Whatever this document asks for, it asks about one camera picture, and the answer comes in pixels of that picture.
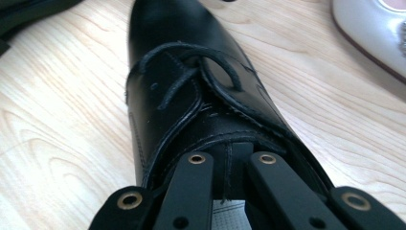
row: black leather shoe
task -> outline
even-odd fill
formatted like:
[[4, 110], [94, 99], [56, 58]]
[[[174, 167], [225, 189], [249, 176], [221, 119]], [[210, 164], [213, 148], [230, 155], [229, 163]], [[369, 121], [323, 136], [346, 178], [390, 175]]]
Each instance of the black leather shoe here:
[[143, 186], [167, 184], [179, 157], [201, 150], [215, 161], [214, 198], [244, 199], [244, 164], [266, 150], [313, 191], [325, 195], [333, 187], [250, 60], [198, 1], [137, 0], [129, 52], [126, 99]]
[[67, 10], [82, 0], [1, 0], [0, 56], [7, 51], [8, 33], [27, 22]]

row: shoelace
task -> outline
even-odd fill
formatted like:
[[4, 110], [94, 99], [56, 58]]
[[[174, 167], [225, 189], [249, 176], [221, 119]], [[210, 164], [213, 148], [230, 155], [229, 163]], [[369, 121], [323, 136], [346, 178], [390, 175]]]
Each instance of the shoelace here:
[[146, 55], [144, 55], [141, 60], [139, 60], [135, 66], [135, 70], [139, 71], [142, 75], [147, 72], [147, 65], [157, 56], [161, 55], [167, 50], [170, 49], [184, 49], [185, 52], [183, 55], [177, 57], [176, 60], [178, 63], [181, 63], [184, 68], [184, 73], [179, 76], [179, 79], [176, 80], [169, 88], [168, 92], [165, 94], [163, 100], [161, 101], [160, 105], [158, 106], [159, 110], [163, 110], [168, 107], [170, 101], [176, 94], [176, 92], [190, 79], [199, 76], [197, 73], [199, 72], [199, 67], [190, 67], [185, 64], [185, 61], [189, 58], [199, 57], [199, 58], [209, 58], [216, 62], [224, 71], [229, 75], [233, 87], [237, 91], [242, 91], [242, 85], [238, 78], [237, 72], [234, 68], [227, 62], [224, 58], [225, 56], [230, 57], [222, 52], [212, 50], [203, 46], [192, 45], [182, 42], [171, 42], [160, 45], [153, 50], [149, 51]]

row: shoe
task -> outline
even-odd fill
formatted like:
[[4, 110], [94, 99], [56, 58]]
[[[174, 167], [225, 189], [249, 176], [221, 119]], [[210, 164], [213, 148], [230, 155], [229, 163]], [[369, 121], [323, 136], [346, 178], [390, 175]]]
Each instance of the shoe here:
[[355, 47], [406, 82], [405, 1], [334, 0], [332, 13]]
[[198, 1], [137, 0], [129, 28], [126, 102], [143, 187], [168, 184], [183, 154], [205, 151], [215, 161], [214, 199], [244, 199], [244, 165], [262, 150], [282, 156], [316, 193], [333, 187]]
[[9, 45], [8, 33], [38, 18], [65, 11], [81, 0], [2, 0], [0, 2], [0, 56]]

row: wooden table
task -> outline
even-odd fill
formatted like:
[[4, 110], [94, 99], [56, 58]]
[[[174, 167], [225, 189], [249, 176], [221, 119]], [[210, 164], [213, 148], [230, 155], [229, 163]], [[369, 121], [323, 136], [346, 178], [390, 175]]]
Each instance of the wooden table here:
[[[85, 229], [135, 183], [124, 103], [132, 0], [86, 0], [0, 58], [0, 229]], [[328, 0], [204, 0], [337, 186], [406, 220], [406, 85], [338, 32]]]

